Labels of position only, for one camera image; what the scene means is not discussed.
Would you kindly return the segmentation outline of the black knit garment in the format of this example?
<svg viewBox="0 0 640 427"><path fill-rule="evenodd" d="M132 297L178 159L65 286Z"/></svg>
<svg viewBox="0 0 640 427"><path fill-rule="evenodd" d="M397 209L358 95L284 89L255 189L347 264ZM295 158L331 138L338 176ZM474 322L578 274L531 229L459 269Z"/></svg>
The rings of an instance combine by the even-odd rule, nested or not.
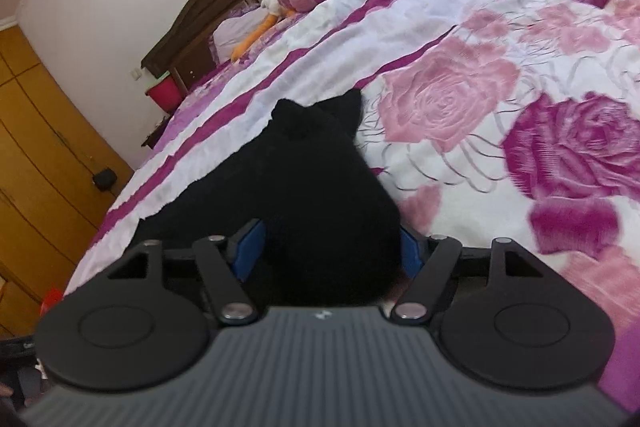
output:
<svg viewBox="0 0 640 427"><path fill-rule="evenodd" d="M173 202L138 222L131 245L181 248L250 220L264 250L244 284L258 305L367 306L402 275L400 213L355 145L362 95L277 101L267 126Z"/></svg>

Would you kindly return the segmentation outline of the dark wooden nightstand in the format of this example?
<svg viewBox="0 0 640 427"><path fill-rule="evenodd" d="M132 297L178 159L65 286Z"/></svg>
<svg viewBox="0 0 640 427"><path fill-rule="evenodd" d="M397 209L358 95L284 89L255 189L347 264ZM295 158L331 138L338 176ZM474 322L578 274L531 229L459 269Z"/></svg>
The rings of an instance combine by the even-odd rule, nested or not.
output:
<svg viewBox="0 0 640 427"><path fill-rule="evenodd" d="M163 136L169 121L171 120L170 115L165 115L154 127L152 132L145 138L142 142L142 147L149 147L150 150L153 150L155 145L160 141L160 138Z"/></svg>

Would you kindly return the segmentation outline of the small black hanging pouch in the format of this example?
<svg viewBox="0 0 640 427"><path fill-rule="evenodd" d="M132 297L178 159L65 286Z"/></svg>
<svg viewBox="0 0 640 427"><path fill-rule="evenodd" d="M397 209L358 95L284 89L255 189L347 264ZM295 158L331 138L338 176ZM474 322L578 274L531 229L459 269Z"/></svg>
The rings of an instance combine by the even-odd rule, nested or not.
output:
<svg viewBox="0 0 640 427"><path fill-rule="evenodd" d="M111 168L105 168L92 176L92 183L100 192L111 192L117 180L117 174Z"/></svg>

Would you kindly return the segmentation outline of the red bucket with green rim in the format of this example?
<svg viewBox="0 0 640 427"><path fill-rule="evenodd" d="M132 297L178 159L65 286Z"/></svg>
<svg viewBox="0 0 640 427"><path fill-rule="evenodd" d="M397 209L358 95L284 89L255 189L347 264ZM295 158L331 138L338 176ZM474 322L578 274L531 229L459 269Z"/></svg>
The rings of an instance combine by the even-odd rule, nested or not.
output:
<svg viewBox="0 0 640 427"><path fill-rule="evenodd" d="M183 92L170 72L161 75L160 79L145 91L145 95L167 114L175 113L184 100Z"/></svg>

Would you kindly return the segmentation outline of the pink floral striped bedspread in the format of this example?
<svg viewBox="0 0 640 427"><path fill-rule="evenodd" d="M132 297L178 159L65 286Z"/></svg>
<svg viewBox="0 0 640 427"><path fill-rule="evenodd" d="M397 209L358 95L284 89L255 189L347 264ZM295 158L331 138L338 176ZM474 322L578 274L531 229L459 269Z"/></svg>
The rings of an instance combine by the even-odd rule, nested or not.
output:
<svg viewBox="0 0 640 427"><path fill-rule="evenodd" d="M506 235L605 309L639 407L639 0L320 0L186 99L70 279L88 282L288 98L362 94L356 143L423 233Z"/></svg>

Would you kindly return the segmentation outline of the wooden wardrobe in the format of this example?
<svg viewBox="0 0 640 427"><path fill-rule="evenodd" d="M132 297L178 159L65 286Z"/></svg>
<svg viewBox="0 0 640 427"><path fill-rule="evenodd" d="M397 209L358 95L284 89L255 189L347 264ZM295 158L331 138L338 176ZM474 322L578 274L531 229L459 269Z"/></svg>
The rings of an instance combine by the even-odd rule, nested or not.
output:
<svg viewBox="0 0 640 427"><path fill-rule="evenodd" d="M21 28L1 33L1 336L31 334L65 289L132 170L47 71ZM92 176L111 168L100 192Z"/></svg>

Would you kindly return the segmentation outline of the lilac ruffled pillow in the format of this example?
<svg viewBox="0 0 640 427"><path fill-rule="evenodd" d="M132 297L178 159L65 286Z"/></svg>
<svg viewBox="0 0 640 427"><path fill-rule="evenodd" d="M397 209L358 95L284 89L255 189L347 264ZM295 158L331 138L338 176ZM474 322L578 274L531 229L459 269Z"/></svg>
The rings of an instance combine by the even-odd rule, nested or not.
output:
<svg viewBox="0 0 640 427"><path fill-rule="evenodd" d="M251 34L269 15L260 4L241 3L224 16L210 34L208 49L216 64L230 60L233 49Z"/></svg>

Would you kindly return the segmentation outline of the white orange plush duck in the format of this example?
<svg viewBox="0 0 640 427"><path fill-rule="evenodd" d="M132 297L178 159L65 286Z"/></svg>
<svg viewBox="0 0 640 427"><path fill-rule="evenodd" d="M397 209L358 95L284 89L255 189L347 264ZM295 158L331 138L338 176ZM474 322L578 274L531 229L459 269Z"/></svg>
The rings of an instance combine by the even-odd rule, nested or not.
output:
<svg viewBox="0 0 640 427"><path fill-rule="evenodd" d="M230 60L237 62L245 54L246 51L270 28L282 18L289 18L296 12L286 5L282 5L279 0L262 0L262 7L267 10L267 14L259 25L244 38L232 51Z"/></svg>

